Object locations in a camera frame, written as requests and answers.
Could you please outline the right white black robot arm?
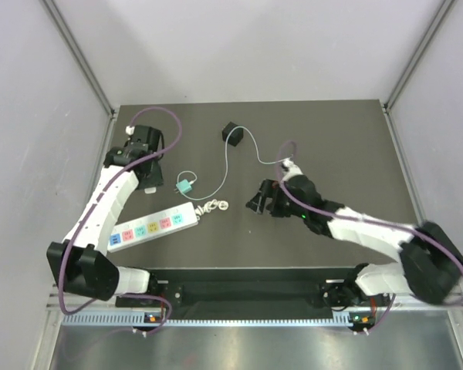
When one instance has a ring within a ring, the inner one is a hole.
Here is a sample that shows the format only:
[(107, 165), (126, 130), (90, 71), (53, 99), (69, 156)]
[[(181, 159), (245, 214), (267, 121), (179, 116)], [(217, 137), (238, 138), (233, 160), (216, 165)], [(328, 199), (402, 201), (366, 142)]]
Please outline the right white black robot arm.
[(345, 280), (346, 299), (364, 304), (380, 294), (410, 294), (427, 304), (446, 304), (463, 281), (463, 255), (444, 230), (426, 220), (392, 224), (324, 198), (293, 162), (280, 166), (279, 180), (262, 181), (246, 207), (272, 217), (298, 217), (314, 234), (350, 242), (390, 258), (389, 264), (362, 263)]

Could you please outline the white power strip coloured sockets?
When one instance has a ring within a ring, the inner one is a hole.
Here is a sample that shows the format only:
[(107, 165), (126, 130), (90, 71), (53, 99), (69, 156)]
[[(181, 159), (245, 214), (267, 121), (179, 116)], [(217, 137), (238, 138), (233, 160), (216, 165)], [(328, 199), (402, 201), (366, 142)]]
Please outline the white power strip coloured sockets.
[(198, 224), (192, 202), (117, 224), (109, 238), (110, 253), (152, 241)]

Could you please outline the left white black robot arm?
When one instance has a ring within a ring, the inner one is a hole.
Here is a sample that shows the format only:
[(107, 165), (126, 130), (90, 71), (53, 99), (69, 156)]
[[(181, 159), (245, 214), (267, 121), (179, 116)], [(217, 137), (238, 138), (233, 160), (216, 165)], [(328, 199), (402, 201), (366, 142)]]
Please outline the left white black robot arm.
[(163, 183), (157, 150), (164, 148), (160, 130), (135, 126), (123, 146), (111, 148), (103, 161), (99, 182), (79, 223), (61, 242), (52, 242), (46, 257), (60, 291), (107, 301), (133, 294), (142, 305), (152, 305), (160, 288), (150, 272), (117, 267), (107, 258), (115, 241), (113, 229), (130, 195), (136, 190), (155, 191)]

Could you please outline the teal charger plug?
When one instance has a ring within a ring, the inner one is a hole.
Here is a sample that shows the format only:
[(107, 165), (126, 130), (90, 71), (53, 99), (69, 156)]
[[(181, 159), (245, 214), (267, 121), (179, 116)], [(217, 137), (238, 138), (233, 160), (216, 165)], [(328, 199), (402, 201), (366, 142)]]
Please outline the teal charger plug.
[(180, 180), (176, 183), (174, 191), (180, 194), (186, 194), (192, 190), (193, 180)]

